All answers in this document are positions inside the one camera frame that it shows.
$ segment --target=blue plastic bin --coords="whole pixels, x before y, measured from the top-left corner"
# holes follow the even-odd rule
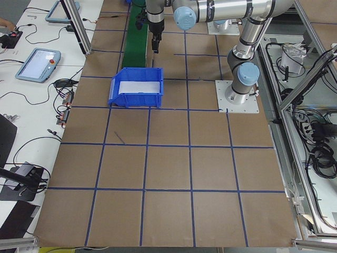
[[[159,82],[159,93],[121,93],[122,81]],[[111,88],[108,104],[115,103],[118,106],[156,106],[160,107],[164,94],[164,74],[162,68],[125,67],[111,80]]]

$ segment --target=light blue tablet frame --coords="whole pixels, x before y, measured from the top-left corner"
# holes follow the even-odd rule
[[[22,72],[25,70],[26,66],[31,62],[31,60],[33,59],[33,57],[34,57],[34,55],[37,51],[47,51],[47,52],[55,53],[55,55],[53,56],[54,63],[48,62],[46,64],[46,67],[45,67],[44,71],[41,73],[40,77],[38,77],[38,78],[22,75]],[[43,83],[44,81],[46,81],[50,77],[50,75],[52,74],[52,72],[56,68],[60,59],[61,59],[61,52],[60,51],[50,50],[50,49],[45,49],[45,48],[35,48],[32,51],[32,53],[28,56],[25,63],[21,66],[19,71],[16,73],[15,78],[20,79],[20,80],[25,80],[25,81]]]
[[[55,4],[53,5],[53,7],[51,8],[51,10],[48,12],[47,16],[45,17],[45,20],[47,22],[50,23],[64,23],[64,24],[69,24],[70,21],[68,18],[53,18],[53,12],[55,11],[55,9],[57,8],[58,4],[60,3],[60,1],[56,1]],[[80,9],[80,3],[79,2],[75,2],[75,6],[77,8],[77,10]]]

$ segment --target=white mounting plate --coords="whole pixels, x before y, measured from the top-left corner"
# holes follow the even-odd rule
[[[239,36],[239,26],[236,24],[232,24],[229,26],[228,29],[219,31],[213,24],[213,21],[207,23],[209,34],[215,34],[215,35],[235,35]]]
[[[259,113],[259,106],[257,105],[256,96],[250,96],[248,100],[241,105],[235,105],[229,102],[225,97],[225,91],[228,86],[232,84],[231,80],[216,80],[216,96],[219,112],[228,113]]]

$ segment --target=green strip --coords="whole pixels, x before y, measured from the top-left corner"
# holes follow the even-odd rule
[[[136,16],[141,10],[131,7],[122,67],[146,67],[148,25],[144,24],[140,31],[136,28]]]

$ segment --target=tablet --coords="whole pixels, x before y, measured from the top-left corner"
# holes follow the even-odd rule
[[[43,83],[50,77],[60,58],[60,51],[35,48],[16,73],[15,78]]]
[[[75,2],[75,6],[77,10],[80,9],[80,4],[78,2]],[[70,23],[60,1],[56,1],[45,17],[45,20],[50,23]]]

